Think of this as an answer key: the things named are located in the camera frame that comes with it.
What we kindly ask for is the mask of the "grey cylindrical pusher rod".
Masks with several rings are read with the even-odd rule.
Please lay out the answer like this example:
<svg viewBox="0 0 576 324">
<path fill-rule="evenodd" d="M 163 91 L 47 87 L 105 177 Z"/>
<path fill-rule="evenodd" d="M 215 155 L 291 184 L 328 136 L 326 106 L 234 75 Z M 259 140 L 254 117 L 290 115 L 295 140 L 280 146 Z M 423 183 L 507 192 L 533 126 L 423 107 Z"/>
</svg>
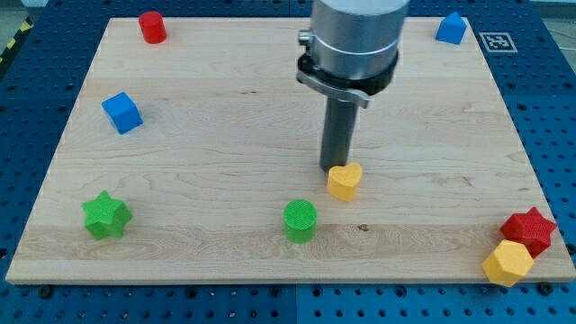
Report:
<svg viewBox="0 0 576 324">
<path fill-rule="evenodd" d="M 347 164 L 357 110 L 354 103 L 327 99 L 319 156 L 319 166 L 325 173 Z"/>
</svg>

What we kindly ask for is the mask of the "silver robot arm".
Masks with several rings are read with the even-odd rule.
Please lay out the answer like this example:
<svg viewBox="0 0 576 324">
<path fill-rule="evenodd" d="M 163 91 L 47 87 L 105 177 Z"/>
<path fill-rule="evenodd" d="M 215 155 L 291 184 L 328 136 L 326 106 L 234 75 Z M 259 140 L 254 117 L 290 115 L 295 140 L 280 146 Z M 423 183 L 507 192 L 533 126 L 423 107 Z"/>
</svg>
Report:
<svg viewBox="0 0 576 324">
<path fill-rule="evenodd" d="M 357 111 L 393 79 L 409 0 L 318 0 L 298 42 L 296 80 L 326 96 L 319 167 L 347 164 Z"/>
</svg>

